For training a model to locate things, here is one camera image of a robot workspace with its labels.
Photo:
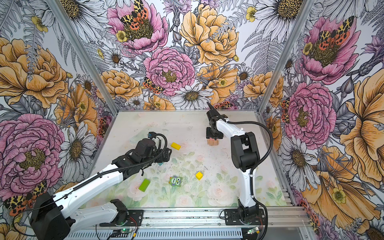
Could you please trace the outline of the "yellow rectangular block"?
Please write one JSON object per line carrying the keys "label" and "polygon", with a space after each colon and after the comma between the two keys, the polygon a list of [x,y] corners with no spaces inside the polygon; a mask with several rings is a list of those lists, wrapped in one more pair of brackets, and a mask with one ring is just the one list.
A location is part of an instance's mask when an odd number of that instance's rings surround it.
{"label": "yellow rectangular block", "polygon": [[172,144],[171,144],[171,147],[172,147],[173,149],[176,149],[176,150],[180,150],[180,148],[181,148],[181,146],[180,146],[179,144],[176,144],[176,143],[172,143]]}

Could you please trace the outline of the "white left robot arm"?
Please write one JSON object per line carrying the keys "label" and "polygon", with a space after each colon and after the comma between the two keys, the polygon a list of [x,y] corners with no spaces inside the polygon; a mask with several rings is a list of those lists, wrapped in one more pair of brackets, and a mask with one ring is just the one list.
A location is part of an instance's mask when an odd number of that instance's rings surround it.
{"label": "white left robot arm", "polygon": [[135,149],[117,157],[103,170],[57,194],[37,197],[30,225],[39,240],[63,240],[69,234],[99,224],[123,226],[138,221],[131,218],[122,201],[115,199],[98,207],[81,209],[89,200],[117,185],[153,163],[170,160],[172,150],[157,146],[152,139],[142,139]]}

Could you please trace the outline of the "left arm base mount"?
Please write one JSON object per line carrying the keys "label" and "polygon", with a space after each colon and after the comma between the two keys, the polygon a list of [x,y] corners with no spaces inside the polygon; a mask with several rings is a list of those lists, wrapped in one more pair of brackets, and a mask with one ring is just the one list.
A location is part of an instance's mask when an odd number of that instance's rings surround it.
{"label": "left arm base mount", "polygon": [[100,227],[140,227],[142,225],[144,210],[127,210],[121,212],[110,223],[101,223]]}

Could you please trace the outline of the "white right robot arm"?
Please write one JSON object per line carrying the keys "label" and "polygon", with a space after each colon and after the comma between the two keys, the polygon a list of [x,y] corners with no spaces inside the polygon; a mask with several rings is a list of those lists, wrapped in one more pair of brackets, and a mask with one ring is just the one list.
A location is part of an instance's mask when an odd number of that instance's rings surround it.
{"label": "white right robot arm", "polygon": [[219,139],[229,138],[232,162],[235,168],[240,171],[242,188],[238,199],[238,219],[244,225],[257,222],[261,225],[267,225],[267,208],[255,197],[253,178],[256,168],[269,156],[273,142],[271,142],[266,154],[261,157],[256,135],[252,132],[245,132],[237,126],[251,124],[260,126],[265,130],[268,128],[255,121],[231,122],[226,115],[221,115],[211,104],[208,106],[207,117],[210,126],[206,128],[207,143],[210,146],[216,146]]}

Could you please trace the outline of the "green owl toy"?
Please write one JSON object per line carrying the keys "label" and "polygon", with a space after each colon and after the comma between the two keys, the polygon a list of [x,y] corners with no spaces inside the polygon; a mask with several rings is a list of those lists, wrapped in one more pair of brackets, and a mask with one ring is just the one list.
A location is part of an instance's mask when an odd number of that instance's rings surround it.
{"label": "green owl toy", "polygon": [[183,178],[182,178],[182,177],[172,176],[172,177],[170,177],[170,179],[169,179],[169,184],[170,184],[172,187],[180,187],[180,186],[182,185],[182,181],[183,181]]}

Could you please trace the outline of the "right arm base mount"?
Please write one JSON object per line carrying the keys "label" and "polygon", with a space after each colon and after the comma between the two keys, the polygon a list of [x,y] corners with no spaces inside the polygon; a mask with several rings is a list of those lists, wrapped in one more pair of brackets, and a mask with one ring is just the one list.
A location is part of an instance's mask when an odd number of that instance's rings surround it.
{"label": "right arm base mount", "polygon": [[224,209],[224,220],[227,226],[261,226],[266,224],[265,213],[262,209]]}

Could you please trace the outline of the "natural wood block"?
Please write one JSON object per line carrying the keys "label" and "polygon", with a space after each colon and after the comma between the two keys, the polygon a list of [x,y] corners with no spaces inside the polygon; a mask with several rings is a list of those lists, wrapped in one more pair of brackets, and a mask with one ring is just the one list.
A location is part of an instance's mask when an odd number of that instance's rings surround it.
{"label": "natural wood block", "polygon": [[218,146],[219,140],[218,139],[207,139],[207,144],[209,146]]}

